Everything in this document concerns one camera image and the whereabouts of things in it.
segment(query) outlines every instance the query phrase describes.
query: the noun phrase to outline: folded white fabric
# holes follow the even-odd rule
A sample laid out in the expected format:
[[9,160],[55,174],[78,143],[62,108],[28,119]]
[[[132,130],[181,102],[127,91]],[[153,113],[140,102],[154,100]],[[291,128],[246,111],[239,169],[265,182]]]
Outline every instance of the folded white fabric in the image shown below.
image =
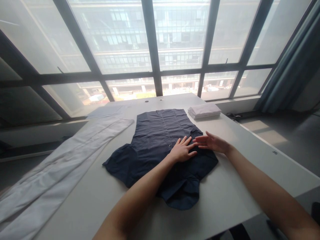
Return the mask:
[[188,113],[193,119],[201,119],[219,116],[221,110],[214,103],[205,103],[189,107]]
[[0,198],[0,239],[32,239],[114,137],[134,120],[101,118],[61,144]]

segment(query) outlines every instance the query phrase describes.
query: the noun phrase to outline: table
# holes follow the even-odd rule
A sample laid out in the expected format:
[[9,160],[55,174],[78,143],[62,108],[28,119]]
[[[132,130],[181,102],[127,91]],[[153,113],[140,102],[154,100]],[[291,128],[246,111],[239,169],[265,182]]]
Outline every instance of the table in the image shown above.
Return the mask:
[[[124,117],[136,121],[137,114],[161,109],[184,109],[205,103],[192,93],[114,102],[129,104]],[[320,186],[320,178],[258,139],[225,115],[208,121],[190,120],[233,144],[249,161],[280,184],[293,197]],[[94,124],[90,120],[84,128]],[[130,143],[135,132],[131,125],[102,151],[56,213],[35,239],[91,239],[112,207],[127,188],[101,164],[120,146]],[[200,183],[199,202],[190,210],[179,211],[156,198],[135,228],[132,239],[206,239],[261,213],[239,175],[223,154],[219,163]]]

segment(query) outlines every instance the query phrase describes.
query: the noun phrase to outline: left hand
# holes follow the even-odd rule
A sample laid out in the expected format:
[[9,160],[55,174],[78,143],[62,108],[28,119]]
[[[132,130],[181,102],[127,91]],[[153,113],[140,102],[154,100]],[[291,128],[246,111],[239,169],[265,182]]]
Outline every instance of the left hand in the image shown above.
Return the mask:
[[189,153],[190,149],[198,145],[198,143],[193,143],[188,146],[191,141],[191,137],[187,139],[185,136],[182,140],[179,138],[176,142],[176,145],[172,148],[171,152],[168,154],[168,157],[174,162],[185,162],[188,159],[192,158],[197,154],[196,151]]

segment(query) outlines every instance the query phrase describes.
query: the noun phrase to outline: curtain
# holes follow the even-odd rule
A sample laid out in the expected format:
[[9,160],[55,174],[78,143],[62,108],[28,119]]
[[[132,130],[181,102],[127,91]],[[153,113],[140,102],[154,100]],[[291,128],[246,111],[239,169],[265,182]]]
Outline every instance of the curtain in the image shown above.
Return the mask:
[[289,109],[318,70],[319,63],[320,0],[279,61],[255,109],[268,113]]

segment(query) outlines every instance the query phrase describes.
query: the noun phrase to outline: stack of folded white shirts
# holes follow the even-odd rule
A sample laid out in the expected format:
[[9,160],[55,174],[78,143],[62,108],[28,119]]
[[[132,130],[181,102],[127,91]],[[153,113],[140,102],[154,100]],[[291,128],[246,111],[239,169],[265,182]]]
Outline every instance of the stack of folded white shirts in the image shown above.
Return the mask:
[[188,113],[194,120],[220,116],[220,112],[220,108],[218,108],[214,103],[205,103],[189,107],[188,109]]

